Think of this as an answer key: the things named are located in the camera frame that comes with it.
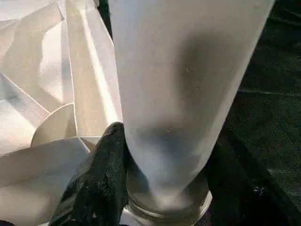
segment white panel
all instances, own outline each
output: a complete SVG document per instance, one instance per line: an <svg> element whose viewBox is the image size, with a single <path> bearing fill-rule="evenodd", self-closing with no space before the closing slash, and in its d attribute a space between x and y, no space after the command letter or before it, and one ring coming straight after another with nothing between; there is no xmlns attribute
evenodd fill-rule
<svg viewBox="0 0 301 226"><path fill-rule="evenodd" d="M86 32L89 31L84 27L79 10L70 2L66 5L78 135L101 136L108 122L87 44Z"/></svg>
<svg viewBox="0 0 301 226"><path fill-rule="evenodd" d="M88 150L76 137L0 156L0 187L80 164Z"/></svg>
<svg viewBox="0 0 301 226"><path fill-rule="evenodd" d="M69 52L62 48L67 30L58 5L22 18L14 31L0 71L50 112L72 102Z"/></svg>
<svg viewBox="0 0 301 226"><path fill-rule="evenodd" d="M0 219L17 226L48 222L76 167L60 168L36 178L0 188Z"/></svg>

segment white tube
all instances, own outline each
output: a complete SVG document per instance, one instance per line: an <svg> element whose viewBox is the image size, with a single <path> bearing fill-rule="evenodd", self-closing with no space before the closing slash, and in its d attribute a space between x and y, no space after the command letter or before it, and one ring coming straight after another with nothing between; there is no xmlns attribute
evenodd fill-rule
<svg viewBox="0 0 301 226"><path fill-rule="evenodd" d="M272 5L110 1L127 144L151 199L130 192L143 205L193 202L182 191L210 156Z"/></svg>

